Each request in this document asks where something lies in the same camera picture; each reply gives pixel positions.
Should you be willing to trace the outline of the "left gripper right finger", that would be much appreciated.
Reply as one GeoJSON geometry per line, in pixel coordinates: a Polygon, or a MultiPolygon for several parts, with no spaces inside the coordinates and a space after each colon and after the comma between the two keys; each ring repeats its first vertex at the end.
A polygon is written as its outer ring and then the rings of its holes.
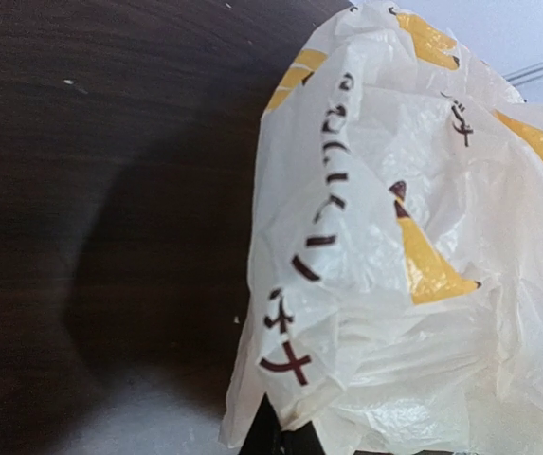
{"type": "Polygon", "coordinates": [[[283,431],[281,444],[286,455],[325,455],[312,422],[297,430],[283,431]]]}

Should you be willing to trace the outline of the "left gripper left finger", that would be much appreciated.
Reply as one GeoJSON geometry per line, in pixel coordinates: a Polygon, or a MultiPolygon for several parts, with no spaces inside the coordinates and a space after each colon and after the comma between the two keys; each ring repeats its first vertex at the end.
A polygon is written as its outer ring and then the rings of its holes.
{"type": "Polygon", "coordinates": [[[265,394],[240,449],[240,455],[281,455],[281,426],[265,394]]]}

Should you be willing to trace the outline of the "beige plastic bag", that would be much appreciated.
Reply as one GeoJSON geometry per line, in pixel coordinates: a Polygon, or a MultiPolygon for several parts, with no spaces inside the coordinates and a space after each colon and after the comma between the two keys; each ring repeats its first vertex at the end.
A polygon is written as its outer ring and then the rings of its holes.
{"type": "Polygon", "coordinates": [[[220,438],[543,454],[543,104],[390,1],[321,25],[261,120],[220,438]]]}

